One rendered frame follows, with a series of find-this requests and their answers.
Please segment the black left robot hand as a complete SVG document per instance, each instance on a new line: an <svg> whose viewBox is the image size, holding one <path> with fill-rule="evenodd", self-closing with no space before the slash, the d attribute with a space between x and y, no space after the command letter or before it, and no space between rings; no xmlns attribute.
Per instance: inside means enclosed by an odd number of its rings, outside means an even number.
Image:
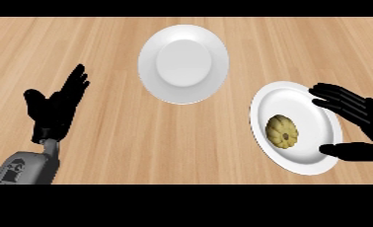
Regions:
<svg viewBox="0 0 373 227"><path fill-rule="evenodd" d="M66 77L62 89L53 92L48 98L35 89L25 91L28 116L35 122L34 143L40 144L47 139L60 141L65 138L88 84L84 66L78 64Z"/></svg>

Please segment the white round plate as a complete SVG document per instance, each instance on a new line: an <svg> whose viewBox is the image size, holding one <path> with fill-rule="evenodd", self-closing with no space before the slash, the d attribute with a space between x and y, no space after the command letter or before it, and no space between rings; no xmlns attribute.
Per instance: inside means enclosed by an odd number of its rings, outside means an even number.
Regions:
<svg viewBox="0 0 373 227"><path fill-rule="evenodd" d="M163 102L189 105L220 89L230 67L225 45L212 31L174 25L147 39L137 61L138 78Z"/></svg>
<svg viewBox="0 0 373 227"><path fill-rule="evenodd" d="M308 88L289 81L267 84L256 92L249 107L249 123L256 143L274 163L301 175L327 172L337 158L318 152L321 144L342 141L342 129L333 112L317 107ZM281 149L268 140L265 126L270 118L280 114L298 129L293 147Z"/></svg>

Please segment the yellow ribbed squash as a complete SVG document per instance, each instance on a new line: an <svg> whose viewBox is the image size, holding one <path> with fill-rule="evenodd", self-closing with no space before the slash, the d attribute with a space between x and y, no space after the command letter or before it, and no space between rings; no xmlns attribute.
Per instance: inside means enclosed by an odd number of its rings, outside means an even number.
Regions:
<svg viewBox="0 0 373 227"><path fill-rule="evenodd" d="M293 147L299 137L293 121L286 116L276 114L267 122L265 135L277 148L287 149Z"/></svg>

